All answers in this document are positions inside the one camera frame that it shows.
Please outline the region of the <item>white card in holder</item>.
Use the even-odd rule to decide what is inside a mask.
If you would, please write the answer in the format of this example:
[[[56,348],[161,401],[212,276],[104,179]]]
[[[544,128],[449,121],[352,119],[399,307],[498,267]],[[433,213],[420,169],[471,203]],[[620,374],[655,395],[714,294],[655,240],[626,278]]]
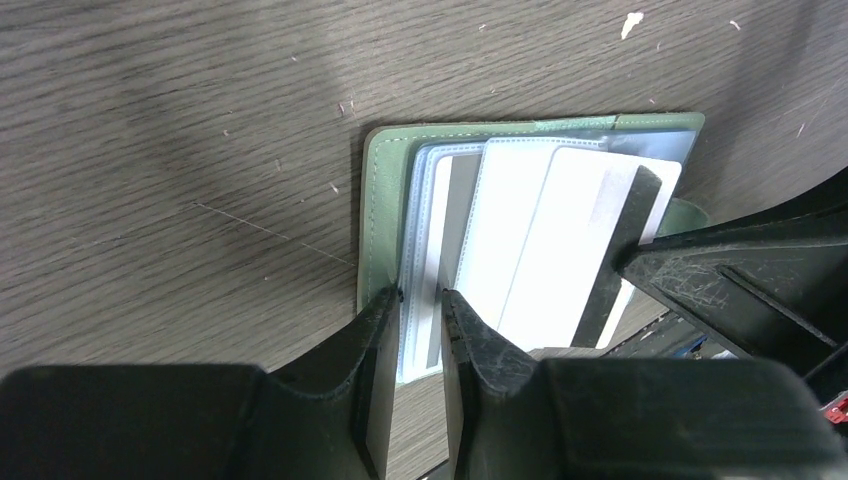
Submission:
[[[439,158],[422,200],[421,277],[410,317],[416,327],[414,365],[424,375],[441,369],[441,291],[455,283],[481,158],[480,143]]]

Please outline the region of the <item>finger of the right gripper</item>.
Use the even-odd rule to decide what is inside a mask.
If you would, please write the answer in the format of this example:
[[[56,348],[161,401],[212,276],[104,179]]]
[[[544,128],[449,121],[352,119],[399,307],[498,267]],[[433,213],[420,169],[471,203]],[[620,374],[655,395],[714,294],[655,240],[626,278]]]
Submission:
[[[847,172],[767,210],[630,247],[619,271],[734,353],[810,374],[847,344]]]
[[[622,290],[622,279],[616,270],[617,260],[624,250],[641,238],[661,185],[660,178],[648,168],[637,168],[572,338],[574,347],[598,348],[604,327],[612,319],[613,308]]]

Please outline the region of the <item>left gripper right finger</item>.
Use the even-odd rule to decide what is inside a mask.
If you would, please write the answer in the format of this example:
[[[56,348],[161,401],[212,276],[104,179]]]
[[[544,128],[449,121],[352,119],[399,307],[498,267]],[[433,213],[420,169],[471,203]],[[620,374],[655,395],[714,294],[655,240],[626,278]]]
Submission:
[[[843,479],[807,386],[763,360],[536,360],[442,296],[456,479]]]

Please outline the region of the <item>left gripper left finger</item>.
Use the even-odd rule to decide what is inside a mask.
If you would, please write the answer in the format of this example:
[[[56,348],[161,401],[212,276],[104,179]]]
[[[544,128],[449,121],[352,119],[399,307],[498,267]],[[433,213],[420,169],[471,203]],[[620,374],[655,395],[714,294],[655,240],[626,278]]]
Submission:
[[[382,479],[401,295],[285,366],[41,365],[1,382],[5,479]]]

